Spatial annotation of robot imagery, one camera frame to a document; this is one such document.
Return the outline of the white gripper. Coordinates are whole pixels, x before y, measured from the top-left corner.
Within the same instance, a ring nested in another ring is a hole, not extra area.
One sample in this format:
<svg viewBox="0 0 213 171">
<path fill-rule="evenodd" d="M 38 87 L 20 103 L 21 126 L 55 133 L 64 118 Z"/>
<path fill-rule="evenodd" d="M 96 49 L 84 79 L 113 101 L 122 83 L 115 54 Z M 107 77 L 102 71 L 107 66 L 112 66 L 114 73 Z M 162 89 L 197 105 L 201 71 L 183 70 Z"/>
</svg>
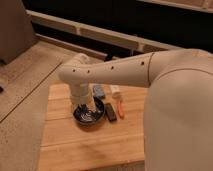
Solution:
<svg viewBox="0 0 213 171">
<path fill-rule="evenodd" d="M 93 94 L 88 84 L 74 84 L 70 85 L 69 88 L 72 111 L 75 111 L 81 105 L 86 105 L 92 111 L 96 109 Z"/>
</svg>

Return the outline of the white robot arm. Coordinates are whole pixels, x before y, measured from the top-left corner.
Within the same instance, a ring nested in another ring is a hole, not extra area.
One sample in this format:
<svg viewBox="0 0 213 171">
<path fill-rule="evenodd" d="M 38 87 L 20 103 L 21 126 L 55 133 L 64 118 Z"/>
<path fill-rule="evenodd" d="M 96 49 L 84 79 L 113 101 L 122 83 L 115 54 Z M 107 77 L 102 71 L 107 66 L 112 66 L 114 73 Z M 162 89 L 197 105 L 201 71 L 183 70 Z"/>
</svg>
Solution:
<svg viewBox="0 0 213 171">
<path fill-rule="evenodd" d="M 213 171 L 213 54 L 151 52 L 91 64 L 78 54 L 60 67 L 73 103 L 91 101 L 90 83 L 146 87 L 146 171 Z"/>
</svg>

